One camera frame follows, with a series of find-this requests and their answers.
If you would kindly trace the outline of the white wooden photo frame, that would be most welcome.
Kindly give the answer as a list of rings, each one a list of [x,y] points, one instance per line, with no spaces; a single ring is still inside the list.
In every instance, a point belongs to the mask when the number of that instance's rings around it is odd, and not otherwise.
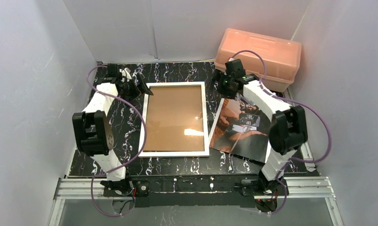
[[[209,157],[205,83],[149,83],[145,94],[139,155],[145,157]]]

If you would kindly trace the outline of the printed colour photo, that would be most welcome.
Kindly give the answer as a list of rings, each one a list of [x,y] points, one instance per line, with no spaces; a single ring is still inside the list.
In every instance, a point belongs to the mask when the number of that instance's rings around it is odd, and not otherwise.
[[[251,100],[241,94],[223,98],[209,136],[209,147],[265,164],[270,154],[271,121]]]

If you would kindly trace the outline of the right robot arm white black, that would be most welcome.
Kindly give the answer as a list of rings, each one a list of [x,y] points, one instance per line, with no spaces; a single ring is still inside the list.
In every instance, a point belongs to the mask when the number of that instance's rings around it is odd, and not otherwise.
[[[214,70],[211,83],[217,84],[222,97],[233,99],[241,92],[271,121],[268,141],[271,149],[260,176],[265,181],[278,180],[297,149],[308,139],[305,111],[273,94],[261,78],[247,74],[240,59],[226,62],[225,67],[225,71]]]

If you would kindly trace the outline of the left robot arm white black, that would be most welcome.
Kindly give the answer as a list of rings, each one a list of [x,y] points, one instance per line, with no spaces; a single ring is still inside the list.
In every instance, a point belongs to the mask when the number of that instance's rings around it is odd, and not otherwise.
[[[97,163],[109,182],[120,182],[127,177],[127,163],[121,163],[113,150],[114,136],[108,121],[108,113],[114,100],[133,107],[131,101],[153,93],[142,75],[133,75],[128,68],[117,64],[99,65],[95,69],[106,69],[106,75],[89,81],[94,95],[87,106],[72,116],[76,146]]]

